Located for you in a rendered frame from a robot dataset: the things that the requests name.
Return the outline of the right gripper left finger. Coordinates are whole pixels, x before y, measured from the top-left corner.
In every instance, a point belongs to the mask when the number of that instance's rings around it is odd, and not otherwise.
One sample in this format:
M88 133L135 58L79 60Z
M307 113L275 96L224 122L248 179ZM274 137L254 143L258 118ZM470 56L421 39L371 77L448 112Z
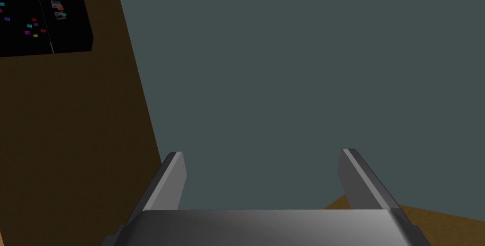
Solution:
M175 152L157 181L143 210L177 210L185 186L187 171L182 152Z

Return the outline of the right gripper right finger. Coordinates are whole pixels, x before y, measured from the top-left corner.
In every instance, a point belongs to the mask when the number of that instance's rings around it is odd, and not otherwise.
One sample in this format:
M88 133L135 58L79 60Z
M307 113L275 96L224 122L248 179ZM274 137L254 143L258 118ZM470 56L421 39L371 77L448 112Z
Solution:
M395 199L356 149L341 150L337 174L352 209L400 209Z

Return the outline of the black fridge with magnets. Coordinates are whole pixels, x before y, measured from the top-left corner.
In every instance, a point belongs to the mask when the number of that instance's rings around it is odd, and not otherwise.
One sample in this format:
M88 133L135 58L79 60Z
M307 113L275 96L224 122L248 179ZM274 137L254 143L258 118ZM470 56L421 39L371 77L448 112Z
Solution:
M84 0L0 0L0 57L88 52Z

